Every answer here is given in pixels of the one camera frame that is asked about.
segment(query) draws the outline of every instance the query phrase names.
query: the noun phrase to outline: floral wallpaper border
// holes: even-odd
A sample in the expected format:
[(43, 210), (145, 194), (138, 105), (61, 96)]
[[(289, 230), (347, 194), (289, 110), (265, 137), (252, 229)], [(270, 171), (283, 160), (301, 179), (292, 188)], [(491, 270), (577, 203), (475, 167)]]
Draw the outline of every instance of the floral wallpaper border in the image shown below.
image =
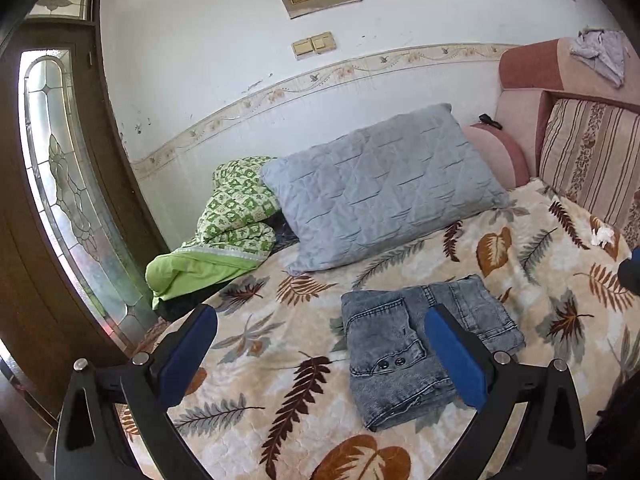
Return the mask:
[(295, 99), (351, 81), (399, 70), (446, 63), (498, 61), (500, 56), (513, 46), (493, 43), (416, 46), (348, 59), (318, 68), (264, 88), (221, 108), (166, 142), (147, 158), (132, 162), (131, 165), (136, 178), (141, 180), (235, 124)]

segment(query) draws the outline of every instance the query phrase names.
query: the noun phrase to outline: yellowed switch plate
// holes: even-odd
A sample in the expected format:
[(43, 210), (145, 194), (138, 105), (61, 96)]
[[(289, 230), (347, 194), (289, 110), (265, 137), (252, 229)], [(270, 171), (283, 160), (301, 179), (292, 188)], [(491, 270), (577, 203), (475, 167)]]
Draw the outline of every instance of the yellowed switch plate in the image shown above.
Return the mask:
[(310, 38), (291, 43), (291, 46), (293, 47), (293, 53), (296, 55), (296, 57), (304, 56), (305, 54), (309, 54), (310, 52), (314, 51), (314, 46), (311, 43)]
[(323, 54), (330, 50), (335, 50), (335, 40), (332, 33), (323, 32), (317, 36), (306, 38), (306, 40), (296, 41), (292, 43), (291, 46), (293, 47), (294, 54), (296, 54), (296, 58), (301, 59), (311, 52)]

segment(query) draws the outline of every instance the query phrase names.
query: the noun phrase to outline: door glass panel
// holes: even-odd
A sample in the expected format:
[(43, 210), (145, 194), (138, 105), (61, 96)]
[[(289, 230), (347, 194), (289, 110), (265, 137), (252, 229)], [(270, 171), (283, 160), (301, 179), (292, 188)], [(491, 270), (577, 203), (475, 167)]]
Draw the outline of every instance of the door glass panel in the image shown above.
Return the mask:
[(27, 18), (59, 16), (75, 20), (86, 20), (90, 0), (38, 0)]
[(24, 52), (19, 81), (24, 162), (44, 231), (89, 311), (131, 350), (158, 318), (89, 163), (69, 51)]

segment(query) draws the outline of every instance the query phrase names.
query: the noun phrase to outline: bed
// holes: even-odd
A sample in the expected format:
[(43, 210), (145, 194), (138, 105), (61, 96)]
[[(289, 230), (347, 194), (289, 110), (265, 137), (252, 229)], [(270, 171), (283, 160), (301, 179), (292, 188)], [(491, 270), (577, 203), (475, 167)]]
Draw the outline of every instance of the bed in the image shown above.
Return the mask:
[[(365, 430), (349, 389), (340, 296), (470, 274), (482, 277), (523, 331), (520, 362), (568, 362), (589, 434), (612, 390), (638, 366), (640, 300), (615, 272), (630, 250), (618, 231), (604, 249), (592, 246), (600, 221), (537, 178), (510, 199), (507, 208), (337, 269), (289, 276), (295, 245), (209, 298), (218, 334), (168, 415), (212, 477), (428, 478), (474, 410), (454, 402), (428, 419)], [(523, 410), (514, 410), (485, 475), (500, 469)], [(143, 472), (160, 478), (123, 417)]]

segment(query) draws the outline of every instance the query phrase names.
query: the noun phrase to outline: silver bolt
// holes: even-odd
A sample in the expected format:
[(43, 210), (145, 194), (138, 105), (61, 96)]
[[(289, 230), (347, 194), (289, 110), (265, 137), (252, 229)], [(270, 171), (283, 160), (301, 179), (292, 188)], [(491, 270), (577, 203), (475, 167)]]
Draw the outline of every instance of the silver bolt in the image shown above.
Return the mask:
[(554, 359), (554, 368), (559, 372), (564, 372), (567, 369), (567, 365), (562, 359)]
[(508, 364), (511, 361), (511, 356), (507, 352), (499, 351), (494, 354), (494, 359), (501, 365)]
[(146, 352), (139, 352), (133, 356), (131, 362), (137, 366), (142, 366), (149, 361), (149, 354)]
[(87, 361), (84, 357), (81, 357), (74, 363), (74, 370), (76, 372), (81, 372), (89, 365), (89, 361)]

